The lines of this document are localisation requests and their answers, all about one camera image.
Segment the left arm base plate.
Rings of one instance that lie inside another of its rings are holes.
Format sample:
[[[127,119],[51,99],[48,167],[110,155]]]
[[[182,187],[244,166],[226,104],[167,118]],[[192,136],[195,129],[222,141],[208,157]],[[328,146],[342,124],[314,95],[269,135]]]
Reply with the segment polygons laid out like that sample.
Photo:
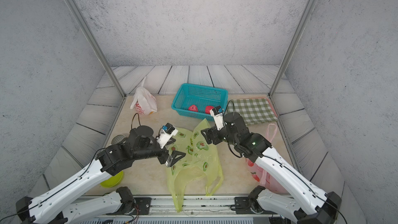
[[[133,215],[149,215],[151,208],[151,197],[134,197],[134,206],[131,211]]]

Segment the yellow-green avocado plastic bag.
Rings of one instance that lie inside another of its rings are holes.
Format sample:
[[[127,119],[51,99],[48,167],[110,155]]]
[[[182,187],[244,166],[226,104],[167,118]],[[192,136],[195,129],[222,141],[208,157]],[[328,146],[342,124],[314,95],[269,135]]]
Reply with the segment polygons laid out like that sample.
[[[215,145],[207,144],[201,134],[210,128],[207,119],[203,119],[194,130],[178,128],[176,142],[169,147],[169,151],[181,151],[186,155],[175,165],[166,169],[167,187],[173,198],[176,212],[183,209],[186,187],[192,183],[205,180],[204,184],[194,186],[194,189],[212,196],[222,185],[224,176],[218,150]]]

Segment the white plastic bag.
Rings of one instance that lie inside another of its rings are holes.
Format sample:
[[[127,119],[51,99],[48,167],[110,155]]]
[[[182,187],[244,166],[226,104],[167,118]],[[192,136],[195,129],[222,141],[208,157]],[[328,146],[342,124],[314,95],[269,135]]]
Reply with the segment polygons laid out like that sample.
[[[144,77],[140,86],[136,88],[130,106],[131,110],[135,110],[141,115],[151,115],[158,110],[156,98],[144,87],[146,78]]]

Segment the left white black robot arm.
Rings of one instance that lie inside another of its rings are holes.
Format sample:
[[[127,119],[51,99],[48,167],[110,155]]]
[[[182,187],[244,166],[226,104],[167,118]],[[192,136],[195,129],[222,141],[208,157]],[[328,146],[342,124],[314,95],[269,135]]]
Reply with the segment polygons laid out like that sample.
[[[75,203],[75,200],[130,168],[136,160],[158,158],[161,164],[174,166],[185,156],[184,152],[166,149],[176,141],[177,133],[170,123],[159,130],[157,137],[146,125],[131,129],[127,138],[100,149],[86,167],[52,190],[35,198],[20,199],[16,203],[17,216],[24,224],[77,224],[101,215],[130,214],[138,207],[127,187],[85,202]]]

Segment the red apple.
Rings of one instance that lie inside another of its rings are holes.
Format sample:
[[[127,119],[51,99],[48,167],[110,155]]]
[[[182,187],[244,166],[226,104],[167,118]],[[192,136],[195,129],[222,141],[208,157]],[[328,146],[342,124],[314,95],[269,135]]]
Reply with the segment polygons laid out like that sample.
[[[206,107],[205,107],[205,114],[208,114],[208,115],[210,115],[210,113],[211,113],[212,109],[214,109],[214,107],[213,107],[213,106],[206,106]]]
[[[199,109],[198,109],[198,107],[196,105],[189,106],[188,110],[191,111],[191,112],[198,112],[199,111]]]

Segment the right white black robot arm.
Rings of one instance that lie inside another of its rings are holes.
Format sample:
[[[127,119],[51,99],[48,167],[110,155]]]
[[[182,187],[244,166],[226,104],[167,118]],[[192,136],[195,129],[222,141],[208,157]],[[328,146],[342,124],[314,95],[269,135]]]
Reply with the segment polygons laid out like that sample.
[[[214,116],[215,126],[203,129],[207,144],[226,142],[243,157],[269,173],[289,197],[256,187],[248,196],[254,213],[274,212],[296,224],[333,224],[341,216],[341,197],[312,184],[292,167],[261,134],[250,132],[238,113]]]

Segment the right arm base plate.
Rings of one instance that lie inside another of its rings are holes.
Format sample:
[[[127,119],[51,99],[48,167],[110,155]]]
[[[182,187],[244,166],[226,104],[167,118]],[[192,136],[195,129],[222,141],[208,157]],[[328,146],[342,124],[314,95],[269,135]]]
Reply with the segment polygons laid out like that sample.
[[[230,207],[236,214],[255,214],[257,201],[249,197],[235,197],[234,204]]]

